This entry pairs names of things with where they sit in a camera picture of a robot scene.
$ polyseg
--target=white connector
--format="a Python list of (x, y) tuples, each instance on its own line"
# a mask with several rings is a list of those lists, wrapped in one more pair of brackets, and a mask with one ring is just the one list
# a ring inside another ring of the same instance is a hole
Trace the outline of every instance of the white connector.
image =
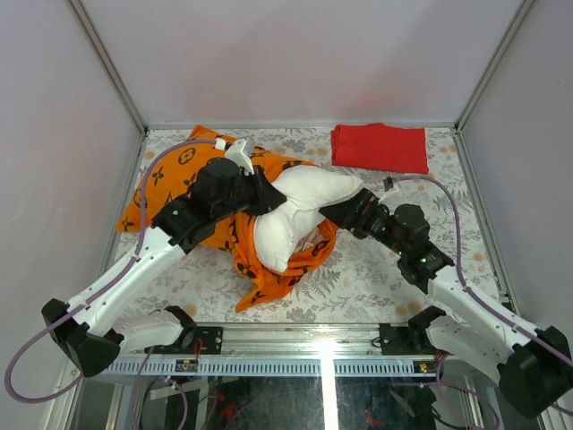
[(384, 204), (396, 203), (402, 199), (402, 192), (396, 183), (392, 184), (392, 187), (382, 195), (380, 201)]
[(231, 145), (225, 152), (225, 158), (234, 161), (235, 164), (247, 172), (247, 174), (254, 174), (254, 169), (251, 163), (251, 154), (254, 149), (254, 141), (252, 139), (239, 139)]

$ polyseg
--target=white wall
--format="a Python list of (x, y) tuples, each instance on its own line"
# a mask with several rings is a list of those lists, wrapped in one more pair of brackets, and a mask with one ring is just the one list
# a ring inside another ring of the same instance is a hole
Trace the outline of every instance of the white wall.
[(572, 22), (538, 2), (464, 135), (519, 307), (573, 348)]
[(84, 0), (148, 123), (453, 123), (519, 0)]
[[(64, 1), (0, 3), (0, 369), (43, 328), (41, 307), (92, 282), (102, 263), (137, 132)], [(16, 386), (52, 392), (51, 340)], [(37, 428), (45, 405), (0, 390), (5, 429)]]

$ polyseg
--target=red wire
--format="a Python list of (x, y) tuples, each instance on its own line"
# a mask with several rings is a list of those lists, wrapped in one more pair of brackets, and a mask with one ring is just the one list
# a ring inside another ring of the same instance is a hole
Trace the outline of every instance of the red wire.
[(366, 411), (366, 422), (372, 427), (385, 427), (388, 425), (386, 421), (378, 421), (374, 419), (369, 411)]
[(438, 351), (436, 351), (436, 355), (433, 358), (433, 363), (436, 364), (438, 363), (438, 361), (440, 361), (441, 356), (443, 355), (443, 352), (441, 349), (438, 349)]
[(201, 350), (203, 349), (203, 339), (198, 338), (195, 341), (195, 360), (197, 361), (197, 366), (199, 366), (199, 357), (201, 356)]

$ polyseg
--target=electrical wire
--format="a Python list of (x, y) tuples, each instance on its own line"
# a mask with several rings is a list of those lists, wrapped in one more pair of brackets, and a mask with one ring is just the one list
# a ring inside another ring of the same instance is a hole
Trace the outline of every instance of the electrical wire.
[(150, 361), (151, 354), (153, 354), (153, 348), (154, 347), (150, 348), (150, 350), (147, 353), (147, 356), (145, 356), (145, 358), (143, 359), (143, 363), (141, 363), (140, 368), (137, 369), (137, 374), (135, 375), (135, 380), (133, 381), (132, 395), (129, 399), (128, 410), (131, 410), (132, 412), (132, 426), (135, 427), (135, 430), (139, 430), (139, 427), (137, 426), (138, 419), (137, 419), (137, 410), (135, 410), (135, 398), (137, 397), (137, 391), (140, 388), (141, 374), (143, 373), (143, 369), (147, 365), (147, 362)]
[[(145, 406), (145, 401), (147, 400), (148, 396), (151, 393), (151, 389), (153, 388), (153, 385), (155, 385), (155, 383), (161, 378), (161, 376), (156, 376), (153, 381), (151, 381), (150, 385), (148, 385), (147, 389), (145, 390), (145, 392), (143, 393), (143, 400), (141, 401), (141, 412), (143, 411), (143, 407)], [(139, 419), (139, 427), (140, 430), (143, 430), (143, 414), (140, 414), (140, 419)]]
[(380, 336), (377, 338), (374, 338), (370, 341), (370, 344), (375, 347), (375, 348), (382, 348), (382, 341), (380, 339)]
[(467, 392), (468, 394), (473, 395), (476, 399), (480, 401), (481, 404), (483, 404), (485, 407), (487, 407), (487, 409), (489, 409), (492, 412), (493, 419), (495, 421), (492, 430), (499, 430), (499, 428), (501, 427), (500, 416), (498, 415), (493, 405), (485, 397), (481, 396), (475, 391), (467, 389), (466, 387), (462, 387), (461, 385), (455, 385), (454, 383), (444, 383), (441, 380), (441, 369), (443, 368), (444, 362), (446, 361), (446, 358), (448, 358), (448, 355), (449, 355), (448, 353), (443, 354), (440, 361), (438, 361), (438, 368), (436, 369), (436, 386), (438, 387), (438, 395), (440, 396), (441, 401), (446, 405), (449, 411), (452, 414), (454, 414), (454, 417), (462, 421), (467, 426), (470, 426), (470, 428), (474, 428), (476, 430), (487, 430), (486, 427), (476, 426), (471, 421), (468, 421), (467, 419), (459, 415), (458, 412), (456, 411), (456, 408), (454, 408), (454, 406), (451, 404), (448, 398), (444, 395), (441, 387), (451, 387), (451, 388), (456, 388), (457, 390), (463, 392)]
[[(479, 399), (480, 401), (482, 401), (484, 404), (486, 404), (486, 406), (489, 406), (492, 409), (492, 413), (495, 415), (495, 409), (493, 408), (492, 405), (490, 405), (487, 400), (485, 400), (482, 396), (480, 396), (478, 393), (471, 391), (469, 389), (467, 389), (466, 387), (462, 387), (461, 385), (456, 385), (454, 383), (445, 383), (445, 382), (440, 382), (442, 387), (448, 387), (448, 388), (453, 388), (459, 391), (463, 391), (463, 392), (467, 392), (469, 394), (474, 395), (477, 399)], [(363, 387), (363, 386), (368, 386), (368, 385), (373, 385), (373, 383), (349, 383), (349, 384), (343, 384), (341, 385), (341, 388), (350, 388), (350, 387)], [(431, 382), (431, 383), (392, 383), (393, 386), (397, 386), (397, 387), (418, 387), (418, 388), (423, 388), (424, 386), (437, 386), (438, 383), (437, 382)], [(249, 408), (256, 406), (258, 404), (261, 403), (265, 403), (267, 400), (270, 399), (274, 399), (276, 397), (281, 397), (281, 396), (286, 396), (287, 394), (293, 394), (296, 392), (303, 392), (303, 391), (312, 391), (312, 390), (318, 390), (317, 387), (309, 387), (309, 388), (301, 388), (301, 389), (297, 389), (297, 390), (289, 390), (289, 391), (282, 391), (282, 392), (278, 392), (276, 394), (271, 394), (270, 396), (265, 396), (265, 397), (261, 397), (258, 398), (256, 400), (250, 401), (248, 403), (246, 403), (245, 405), (243, 405), (234, 415), (233, 417), (227, 422), (227, 425), (225, 426), (225, 430), (229, 430), (230, 428), (232, 428), (233, 423)], [(474, 427), (473, 424), (469, 423), (469, 426), (471, 426), (472, 428), (476, 428), (476, 429), (480, 429), (481, 427)]]
[[(558, 351), (557, 349), (555, 349), (554, 347), (552, 347), (551, 345), (549, 345), (547, 342), (539, 339), (535, 334), (530, 333), (529, 331), (527, 331), (526, 329), (524, 329), (523, 327), (521, 327), (518, 324), (515, 324), (513, 321), (511, 321), (509, 318), (506, 318), (504, 315), (500, 314), (497, 310), (495, 310), (494, 308), (492, 308), (491, 306), (489, 306), (485, 301), (482, 300), (481, 297), (479, 297), (471, 287), (469, 287), (467, 285), (466, 282), (466, 277), (464, 276), (464, 272), (462, 270), (462, 233), (461, 233), (461, 221), (460, 221), (460, 216), (459, 216), (459, 209), (458, 206), (456, 205), (456, 199), (454, 199), (454, 196), (452, 195), (452, 193), (448, 190), (448, 188), (446, 188), (446, 186), (444, 184), (442, 184), (440, 181), (434, 179), (433, 177), (427, 176), (427, 175), (408, 175), (408, 176), (400, 176), (397, 177), (395, 180), (396, 182), (402, 182), (402, 181), (410, 181), (410, 180), (417, 180), (417, 179), (422, 179), (425, 181), (429, 181), (432, 182), (433, 184), (437, 185), (445, 194), (446, 197), (448, 197), (448, 200), (451, 204), (452, 210), (454, 211), (454, 220), (456, 223), (456, 272), (458, 274), (458, 278), (459, 278), (459, 282), (462, 285), (463, 288), (466, 289), (467, 294), (477, 302), (478, 305), (480, 305), (483, 309), (485, 309), (486, 311), (488, 311), (490, 314), (492, 314), (493, 316), (495, 316), (498, 320), (500, 320), (501, 322), (505, 323), (506, 325), (508, 325), (509, 327), (511, 327), (512, 330), (517, 331), (521, 334), (523, 334), (524, 336), (526, 336), (528, 339), (532, 340), (533, 342), (535, 342), (536, 344), (538, 344), (539, 346), (541, 346), (542, 348), (546, 349), (547, 351), (551, 352), (555, 357), (557, 357), (558, 359), (560, 359), (561, 361), (563, 361), (565, 364), (567, 364), (570, 367), (573, 367), (573, 360), (571, 360), (569, 357), (565, 356), (564, 354), (562, 354), (560, 351)], [(571, 410), (567, 410), (564, 409), (558, 405), (552, 405), (552, 407), (556, 410), (558, 410), (559, 412), (562, 412), (566, 415), (569, 415), (570, 417), (573, 417), (573, 411)]]
[(438, 364), (438, 361), (440, 361), (440, 359), (441, 359), (441, 357), (443, 356), (443, 354), (444, 354), (444, 351), (442, 351), (441, 349), (438, 349), (438, 350), (436, 351), (436, 355), (433, 356), (433, 363), (434, 363), (435, 365)]
[(446, 426), (447, 428), (451, 428), (452, 430), (467, 430), (466, 426), (454, 426), (453, 424), (444, 421), (434, 406), (432, 406), (432, 414), (433, 414), (433, 419), (438, 421), (443, 426)]
[(181, 424), (177, 427), (177, 430), (183, 430), (185, 427), (185, 422), (187, 421), (187, 415), (189, 415), (189, 404), (187, 403), (187, 396), (185, 395), (185, 390), (181, 385), (176, 383), (173, 379), (167, 379), (174, 387), (179, 390), (181, 393), (181, 397), (183, 398), (183, 419), (181, 420)]
[(559, 405), (552, 405), (552, 408), (554, 408), (555, 410), (558, 410), (561, 414), (565, 414), (565, 415), (569, 415), (570, 417), (573, 417), (573, 411), (562, 408)]
[(201, 400), (197, 400), (197, 404), (201, 403), (202, 401), (204, 401), (205, 399), (216, 399), (217, 396), (211, 396), (210, 394), (207, 394), (206, 396), (204, 396)]
[[(139, 254), (141, 252), (141, 249), (143, 248), (143, 238), (145, 237), (145, 229), (146, 229), (146, 227), (145, 227), (145, 211), (146, 211), (145, 190), (147, 188), (147, 182), (148, 182), (148, 179), (150, 177), (151, 170), (168, 153), (175, 151), (179, 148), (182, 148), (184, 146), (194, 144), (194, 143), (215, 144), (215, 141), (207, 140), (207, 139), (187, 140), (185, 142), (178, 143), (177, 145), (174, 145), (171, 148), (164, 150), (153, 161), (151, 161), (150, 166), (148, 167), (147, 171), (143, 175), (143, 179), (141, 180), (141, 205), (140, 205), (141, 206), (141, 225), (140, 225), (139, 239), (138, 239), (137, 245), (135, 246), (134, 256), (129, 260), (129, 262), (125, 265), (125, 267), (112, 280), (110, 280), (105, 285), (105, 287), (103, 287), (101, 290), (94, 293), (92, 296), (88, 297), (88, 299), (86, 300), (86, 305), (92, 304), (93, 302), (98, 300), (98, 298), (100, 298), (101, 296), (106, 294), (111, 288), (113, 288), (129, 272), (129, 270), (133, 267), (133, 265), (139, 259)], [(71, 390), (73, 387), (75, 387), (80, 382), (80, 380), (82, 378), (81, 375), (78, 376), (75, 380), (73, 380), (71, 383), (69, 383), (67, 386), (65, 386), (60, 391), (57, 391), (53, 394), (49, 394), (47, 396), (33, 398), (33, 397), (23, 396), (19, 392), (16, 391), (16, 389), (14, 388), (13, 383), (12, 383), (12, 375), (13, 375), (14, 368), (16, 367), (16, 364), (20, 361), (21, 357), (24, 355), (24, 353), (28, 349), (30, 349), (36, 342), (38, 342), (44, 336), (48, 335), (49, 333), (51, 333), (52, 331), (57, 329), (62, 324), (69, 321), (70, 319), (72, 319), (77, 313), (79, 313), (85, 307), (86, 307), (85, 305), (77, 305), (74, 309), (68, 310), (68, 313), (65, 316), (63, 316), (62, 318), (49, 324), (44, 330), (40, 331), (34, 337), (32, 337), (30, 340), (28, 340), (16, 352), (16, 354), (14, 354), (14, 356), (10, 360), (10, 363), (6, 367), (6, 371), (4, 372), (4, 387), (6, 388), (6, 391), (8, 392), (10, 397), (12, 397), (14, 400), (17, 400), (21, 403), (28, 403), (28, 404), (43, 403), (43, 402), (50, 401), (50, 400), (53, 400), (53, 399), (60, 397), (61, 395), (67, 393), (69, 390)]]
[[(199, 401), (197, 404), (201, 403), (202, 401), (204, 401), (205, 399), (207, 399), (209, 396), (205, 396), (203, 398), (203, 400)], [(215, 398), (215, 402), (213, 403), (213, 406), (211, 407), (211, 410), (209, 411), (209, 414), (207, 414), (207, 417), (205, 418), (205, 422), (203, 423), (203, 425), (201, 426), (201, 430), (203, 430), (206, 426), (207, 423), (209, 423), (209, 420), (211, 419), (211, 417), (213, 416), (213, 412), (215, 412), (215, 408), (218, 405), (218, 399)]]
[(197, 362), (197, 370), (199, 370), (199, 357), (201, 356), (202, 350), (203, 350), (203, 339), (198, 338), (195, 341), (195, 361)]

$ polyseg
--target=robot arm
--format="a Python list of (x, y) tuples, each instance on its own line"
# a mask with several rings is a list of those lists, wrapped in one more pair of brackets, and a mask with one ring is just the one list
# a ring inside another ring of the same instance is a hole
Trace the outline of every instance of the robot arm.
[[(385, 187), (387, 191), (392, 187), (389, 179)], [(355, 197), (320, 212), (355, 237), (373, 237), (392, 249), (400, 256), (398, 268), (410, 284), (467, 322), (456, 322), (441, 309), (430, 306), (409, 321), (418, 343), (422, 332), (435, 348), (448, 351), (488, 375), (500, 386), (505, 399), (525, 417), (537, 417), (573, 388), (573, 369), (514, 328), (524, 328), (570, 358), (566, 337), (554, 327), (540, 330), (478, 288), (472, 288), (472, 294), (515, 325), (498, 321), (479, 305), (468, 292), (472, 286), (461, 284), (453, 261), (430, 241), (430, 226), (419, 206), (403, 204), (390, 215), (388, 207), (363, 189)]]
[[(222, 219), (246, 211), (261, 215), (286, 201), (248, 158), (254, 144), (240, 140), (224, 158), (211, 159), (197, 173), (189, 193), (168, 203), (145, 230), (141, 251), (130, 250), (101, 278), (72, 297), (67, 303), (52, 299), (43, 308), (49, 325), (68, 310), (84, 309), (51, 332), (52, 339), (86, 376), (105, 370), (121, 351), (134, 351), (156, 345), (180, 350), (192, 344), (196, 324), (178, 306), (132, 319), (118, 319), (124, 309), (163, 270), (190, 253), (215, 232)], [(115, 279), (126, 264), (137, 256), (128, 273), (97, 301), (88, 299)]]

